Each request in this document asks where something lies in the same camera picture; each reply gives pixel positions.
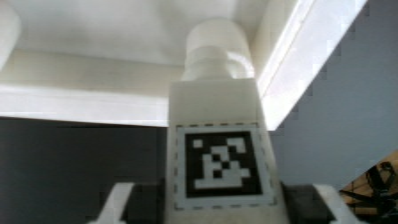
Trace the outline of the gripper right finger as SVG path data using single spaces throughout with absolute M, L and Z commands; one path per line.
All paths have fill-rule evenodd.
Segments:
M 362 224 L 328 185 L 283 185 L 289 224 Z

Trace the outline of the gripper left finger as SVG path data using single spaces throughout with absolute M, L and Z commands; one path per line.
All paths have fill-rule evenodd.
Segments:
M 86 224 L 157 224 L 159 202 L 154 183 L 115 183 L 99 214 Z

